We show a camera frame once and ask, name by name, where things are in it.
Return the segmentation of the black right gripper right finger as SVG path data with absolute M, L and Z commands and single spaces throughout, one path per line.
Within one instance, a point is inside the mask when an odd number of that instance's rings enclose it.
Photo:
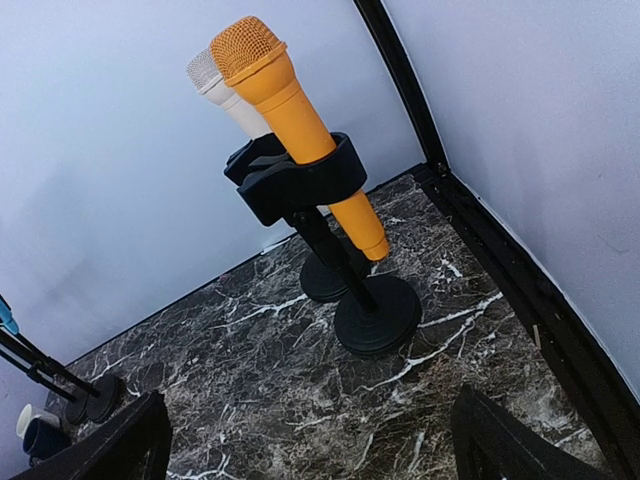
M 484 393 L 465 384 L 451 411 L 460 479 L 606 479 L 544 440 Z

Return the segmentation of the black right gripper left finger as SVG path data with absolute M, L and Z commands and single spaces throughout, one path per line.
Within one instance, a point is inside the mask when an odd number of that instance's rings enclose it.
M 126 479 L 142 466 L 143 479 L 166 478 L 173 429 L 164 395 L 154 390 L 123 408 L 82 441 L 17 479 Z

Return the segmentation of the black stand holding blue microphone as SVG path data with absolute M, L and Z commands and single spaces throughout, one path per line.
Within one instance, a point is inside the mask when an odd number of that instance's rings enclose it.
M 2 350 L 27 367 L 35 366 L 48 380 L 68 392 L 76 393 L 82 389 L 87 394 L 84 421 L 103 423 L 116 410 L 124 387 L 120 377 L 103 374 L 92 383 L 82 380 L 60 362 L 44 354 L 22 334 L 12 335 L 1 326 Z

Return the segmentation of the black stand holding purple microphone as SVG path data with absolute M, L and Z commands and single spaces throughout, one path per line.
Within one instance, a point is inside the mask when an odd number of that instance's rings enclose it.
M 53 381 L 48 380 L 35 366 L 27 367 L 23 365 L 4 350 L 1 351 L 1 357 L 25 373 L 32 381 L 44 386 L 58 397 L 63 398 L 67 402 L 64 416 L 69 424 L 80 425 L 84 421 L 86 418 L 87 394 L 82 389 L 76 393 L 68 392 L 56 385 Z

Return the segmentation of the black stand holding orange microphone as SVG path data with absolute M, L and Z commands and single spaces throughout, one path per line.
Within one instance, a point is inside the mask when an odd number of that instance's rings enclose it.
M 311 253 L 300 272 L 301 288 L 314 301 L 337 305 L 334 329 L 343 347 L 358 356 L 381 356 L 411 338 L 422 307 L 406 281 L 371 275 L 370 261 L 352 241 L 337 237 L 319 212 L 367 178 L 349 137 L 332 137 L 336 152 L 299 165 L 269 133 L 233 153 L 224 174 L 263 225 L 284 220 L 307 243 Z

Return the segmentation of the light blue microphone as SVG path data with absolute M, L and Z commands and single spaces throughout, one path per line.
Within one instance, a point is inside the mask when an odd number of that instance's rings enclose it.
M 2 296 L 0 296 L 0 320 L 1 326 L 12 335 L 18 335 L 20 333 L 19 326 L 13 317 L 11 308 Z

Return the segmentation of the black stand holding white microphone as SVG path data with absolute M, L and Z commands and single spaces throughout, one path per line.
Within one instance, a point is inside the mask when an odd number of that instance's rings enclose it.
M 303 292 L 320 303 L 338 301 L 347 286 L 332 267 L 345 258 L 359 278 L 370 271 L 370 262 L 348 239 L 339 245 L 345 253 L 330 261 L 332 243 L 319 237 L 327 227 L 317 210 L 322 200 L 333 201 L 340 194 L 353 193 L 363 186 L 367 174 L 350 138 L 341 132 L 332 135 L 337 149 L 323 160 L 296 163 L 273 133 L 249 141 L 227 160 L 224 175 L 236 186 L 244 202 L 265 226 L 283 219 L 296 229 L 311 253 L 301 269 Z

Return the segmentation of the cream white microphone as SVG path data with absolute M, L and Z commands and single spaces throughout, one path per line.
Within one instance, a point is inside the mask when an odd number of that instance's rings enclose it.
M 271 133 L 271 128 L 256 109 L 225 84 L 208 49 L 199 52 L 187 64 L 186 74 L 197 93 L 221 108 L 249 138 L 258 139 Z

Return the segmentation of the orange microphone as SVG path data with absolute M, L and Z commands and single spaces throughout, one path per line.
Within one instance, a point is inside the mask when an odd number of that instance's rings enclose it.
M 211 41 L 210 51 L 225 84 L 255 107 L 296 163 L 317 163 L 337 149 L 296 77 L 286 43 L 262 20 L 238 20 Z M 320 203 L 368 259 L 389 254 L 384 227 L 363 190 Z

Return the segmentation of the dark blue cup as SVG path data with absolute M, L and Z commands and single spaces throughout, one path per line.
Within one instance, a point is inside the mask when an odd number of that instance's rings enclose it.
M 27 426 L 22 449 L 30 458 L 47 460 L 71 445 L 71 439 L 65 432 L 41 418 L 35 418 Z

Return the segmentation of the white paper cup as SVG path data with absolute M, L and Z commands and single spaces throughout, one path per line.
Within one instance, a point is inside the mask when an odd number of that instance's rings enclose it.
M 61 426 L 61 419 L 57 415 L 37 408 L 32 404 L 26 404 L 16 422 L 16 435 L 18 438 L 24 438 L 29 424 L 34 419 L 41 419 L 56 428 Z

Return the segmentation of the black right corner frame post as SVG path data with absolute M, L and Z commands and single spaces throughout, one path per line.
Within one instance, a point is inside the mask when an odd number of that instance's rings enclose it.
M 452 173 L 390 16 L 380 1 L 356 7 L 394 81 L 425 160 L 410 172 L 506 297 L 591 429 L 619 479 L 639 476 L 639 403 L 568 300 L 514 237 Z

